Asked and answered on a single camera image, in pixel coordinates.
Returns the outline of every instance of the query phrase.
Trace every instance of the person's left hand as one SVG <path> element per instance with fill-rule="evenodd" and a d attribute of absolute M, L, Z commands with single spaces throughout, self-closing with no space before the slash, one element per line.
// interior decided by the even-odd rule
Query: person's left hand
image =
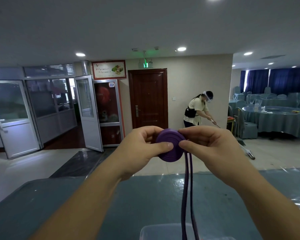
<path fill-rule="evenodd" d="M 152 157 L 173 149 L 170 142 L 155 143 L 162 130 L 157 126 L 133 129 L 109 156 L 109 161 L 118 169 L 122 180 L 127 180 L 144 168 Z"/>

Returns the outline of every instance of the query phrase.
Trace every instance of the ceiling light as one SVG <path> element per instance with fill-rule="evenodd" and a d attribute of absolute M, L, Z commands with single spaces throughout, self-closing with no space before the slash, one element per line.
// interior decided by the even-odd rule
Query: ceiling light
<path fill-rule="evenodd" d="M 187 48 L 186 47 L 179 47 L 178 51 L 185 51 Z"/>
<path fill-rule="evenodd" d="M 81 57 L 81 56 L 86 56 L 84 53 L 76 53 L 75 55 L 76 55 L 76 56 L 80 56 L 80 57 Z"/>

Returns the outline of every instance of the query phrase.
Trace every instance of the wooden door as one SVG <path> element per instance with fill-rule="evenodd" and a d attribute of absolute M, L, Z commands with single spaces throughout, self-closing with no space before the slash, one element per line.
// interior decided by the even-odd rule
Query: wooden door
<path fill-rule="evenodd" d="M 128 71 L 132 127 L 168 128 L 167 69 Z"/>

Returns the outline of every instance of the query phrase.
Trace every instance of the open door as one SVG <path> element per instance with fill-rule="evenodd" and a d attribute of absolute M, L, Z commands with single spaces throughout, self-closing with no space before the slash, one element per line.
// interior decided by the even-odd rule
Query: open door
<path fill-rule="evenodd" d="M 0 137 L 8 158 L 40 149 L 21 80 L 0 80 Z"/>
<path fill-rule="evenodd" d="M 103 152 L 92 75 L 78 76 L 74 80 L 86 147 Z"/>

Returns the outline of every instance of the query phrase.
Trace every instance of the purple tape roll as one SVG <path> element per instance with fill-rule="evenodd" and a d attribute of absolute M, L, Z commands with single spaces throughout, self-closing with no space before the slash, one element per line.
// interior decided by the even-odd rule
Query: purple tape roll
<path fill-rule="evenodd" d="M 173 144 L 173 149 L 169 152 L 158 155 L 158 157 L 168 163 L 178 161 L 184 152 L 184 150 L 179 146 L 179 142 L 183 140 L 185 140 L 184 136 L 175 129 L 164 129 L 161 131 L 155 142 L 171 142 Z"/>

